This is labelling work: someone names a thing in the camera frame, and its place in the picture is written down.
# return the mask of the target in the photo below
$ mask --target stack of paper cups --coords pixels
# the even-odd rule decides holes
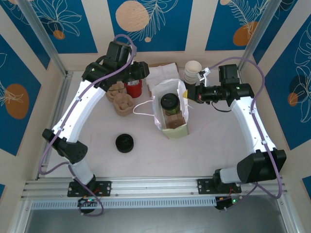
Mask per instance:
[[[185,65],[184,83],[188,89],[199,81],[198,72],[201,71],[202,66],[197,61],[189,61]]]

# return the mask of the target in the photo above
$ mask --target white napkin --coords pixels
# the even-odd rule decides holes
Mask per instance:
[[[151,90],[153,86],[168,79],[179,79],[179,74],[175,63],[165,66],[150,67],[150,74],[146,77],[146,83]]]

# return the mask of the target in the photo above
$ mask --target bag handle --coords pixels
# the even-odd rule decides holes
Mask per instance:
[[[154,117],[155,115],[153,115],[153,114],[136,113],[136,112],[135,112],[135,109],[136,109],[138,106],[143,105],[143,104],[148,103],[148,102],[152,102],[152,101],[153,101],[153,100],[147,100],[147,101],[145,101],[144,103],[140,103],[140,104],[136,105],[136,106],[134,107],[134,109],[133,109],[133,113],[134,113],[134,114],[137,114],[137,115],[146,115],[146,116],[152,116],[152,117]]]

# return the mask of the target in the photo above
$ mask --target red cup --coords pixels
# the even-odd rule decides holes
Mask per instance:
[[[142,89],[142,82],[139,81],[137,85],[128,85],[127,83],[124,84],[126,88],[126,92],[133,98],[137,98],[141,95]]]

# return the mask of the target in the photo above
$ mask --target black lid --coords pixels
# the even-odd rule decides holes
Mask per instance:
[[[122,153],[130,152],[134,147],[134,141],[131,135],[121,134],[116,139],[116,146],[118,151]]]
[[[161,106],[165,110],[173,110],[179,105],[179,98],[173,93],[165,94],[161,99]]]

